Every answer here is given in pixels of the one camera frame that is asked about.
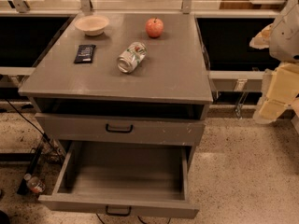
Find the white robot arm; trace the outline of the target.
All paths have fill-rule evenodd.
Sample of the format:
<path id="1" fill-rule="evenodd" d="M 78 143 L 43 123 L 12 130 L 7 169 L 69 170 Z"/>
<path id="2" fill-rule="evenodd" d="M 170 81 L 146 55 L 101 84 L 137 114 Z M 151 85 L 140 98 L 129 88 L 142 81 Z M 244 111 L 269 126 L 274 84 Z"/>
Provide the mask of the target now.
<path id="1" fill-rule="evenodd" d="M 299 0 L 289 0 L 275 20 L 254 36 L 249 45 L 269 48 L 280 61 L 274 70 L 266 69 L 253 119 L 259 124 L 274 122 L 290 105 L 295 108 L 299 94 Z"/>

